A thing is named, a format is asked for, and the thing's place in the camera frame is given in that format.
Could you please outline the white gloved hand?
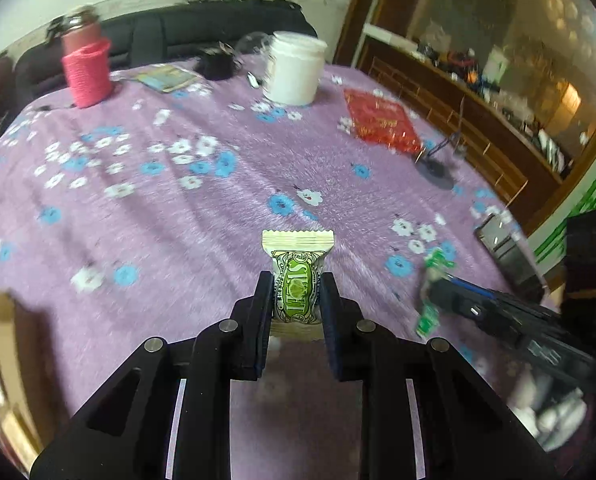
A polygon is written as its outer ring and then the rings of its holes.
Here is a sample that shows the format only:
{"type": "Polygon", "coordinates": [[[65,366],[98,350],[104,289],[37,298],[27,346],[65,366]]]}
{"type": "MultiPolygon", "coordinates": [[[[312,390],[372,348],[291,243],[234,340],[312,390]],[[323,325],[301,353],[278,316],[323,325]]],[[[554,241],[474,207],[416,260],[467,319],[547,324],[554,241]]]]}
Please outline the white gloved hand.
{"type": "Polygon", "coordinates": [[[579,388],[571,389],[540,370],[525,370],[507,407],[545,452],[561,448],[580,428],[588,406],[579,388]]]}

